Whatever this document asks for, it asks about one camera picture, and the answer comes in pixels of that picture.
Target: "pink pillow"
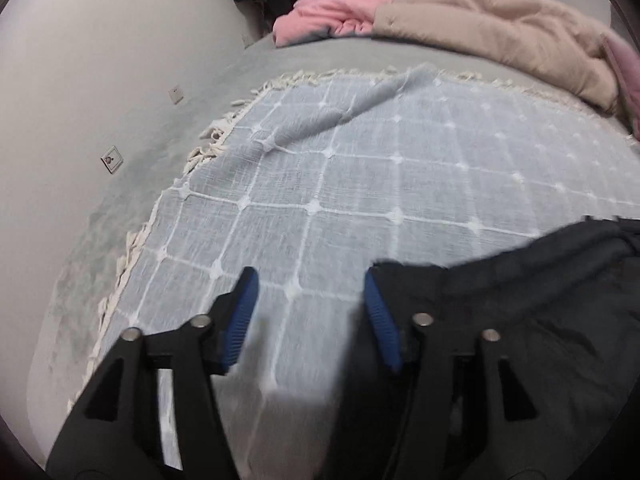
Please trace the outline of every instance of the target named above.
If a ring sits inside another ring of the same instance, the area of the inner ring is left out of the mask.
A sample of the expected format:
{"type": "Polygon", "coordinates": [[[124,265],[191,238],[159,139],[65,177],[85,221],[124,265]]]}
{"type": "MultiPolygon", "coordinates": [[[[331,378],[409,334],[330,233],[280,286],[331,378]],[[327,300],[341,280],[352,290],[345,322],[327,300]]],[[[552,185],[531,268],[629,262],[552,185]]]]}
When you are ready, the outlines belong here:
{"type": "Polygon", "coordinates": [[[603,38],[607,60],[620,85],[620,97],[629,116],[634,137],[640,140],[640,56],[623,41],[603,38]]]}

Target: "blue finger pad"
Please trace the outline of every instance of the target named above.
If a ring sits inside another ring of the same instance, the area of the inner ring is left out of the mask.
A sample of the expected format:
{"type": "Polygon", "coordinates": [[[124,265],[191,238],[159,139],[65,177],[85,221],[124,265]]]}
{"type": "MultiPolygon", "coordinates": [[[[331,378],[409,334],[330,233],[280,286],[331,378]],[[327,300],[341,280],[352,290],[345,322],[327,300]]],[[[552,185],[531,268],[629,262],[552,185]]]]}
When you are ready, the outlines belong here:
{"type": "Polygon", "coordinates": [[[402,369],[400,335],[370,270],[364,277],[364,302],[382,360],[394,373],[402,369]]]}
{"type": "Polygon", "coordinates": [[[249,282],[240,293],[238,304],[231,317],[231,322],[229,322],[229,326],[226,329],[222,357],[222,364],[225,370],[229,370],[238,360],[242,343],[246,336],[246,330],[251,321],[252,313],[254,312],[255,302],[258,299],[259,288],[260,281],[258,279],[258,273],[253,270],[249,282]]]}

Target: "beige blanket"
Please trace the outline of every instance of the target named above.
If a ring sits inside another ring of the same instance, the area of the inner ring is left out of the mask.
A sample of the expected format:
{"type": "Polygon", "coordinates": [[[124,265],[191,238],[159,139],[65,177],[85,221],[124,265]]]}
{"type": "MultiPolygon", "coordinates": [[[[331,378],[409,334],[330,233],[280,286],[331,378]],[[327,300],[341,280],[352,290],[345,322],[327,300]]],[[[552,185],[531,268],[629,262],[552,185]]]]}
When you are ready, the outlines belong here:
{"type": "Polygon", "coordinates": [[[393,0],[376,9],[373,34],[485,57],[616,109],[601,36],[622,39],[556,0],[393,0]]]}

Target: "electrical socket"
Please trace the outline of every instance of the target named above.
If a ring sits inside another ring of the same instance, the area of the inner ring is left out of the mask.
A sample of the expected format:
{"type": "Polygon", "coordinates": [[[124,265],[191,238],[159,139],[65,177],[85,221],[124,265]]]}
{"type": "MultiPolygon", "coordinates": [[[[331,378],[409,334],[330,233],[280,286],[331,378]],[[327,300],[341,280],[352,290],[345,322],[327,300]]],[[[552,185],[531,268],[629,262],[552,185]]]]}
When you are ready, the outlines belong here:
{"type": "Polygon", "coordinates": [[[109,151],[101,156],[100,160],[105,165],[109,173],[114,173],[122,166],[122,155],[115,146],[111,146],[109,151]]]}
{"type": "Polygon", "coordinates": [[[180,101],[182,101],[184,93],[182,92],[182,88],[180,88],[180,85],[176,85],[171,88],[171,90],[169,90],[169,97],[171,98],[171,101],[174,102],[174,105],[177,105],[180,101]]]}

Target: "white grid blanket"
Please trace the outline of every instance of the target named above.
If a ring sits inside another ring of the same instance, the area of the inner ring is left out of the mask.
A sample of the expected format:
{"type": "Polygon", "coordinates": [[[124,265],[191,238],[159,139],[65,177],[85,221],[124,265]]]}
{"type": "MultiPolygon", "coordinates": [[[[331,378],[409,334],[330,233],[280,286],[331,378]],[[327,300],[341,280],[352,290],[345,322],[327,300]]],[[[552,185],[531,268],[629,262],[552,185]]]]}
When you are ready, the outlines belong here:
{"type": "MultiPolygon", "coordinates": [[[[127,326],[206,312],[256,267],[241,360],[214,380],[244,478],[317,470],[373,260],[449,265],[585,214],[640,213],[640,165],[606,122],[425,69],[272,90],[227,144],[163,192],[102,352],[127,326]]],[[[169,380],[161,425],[179,465],[169,380]]]]}

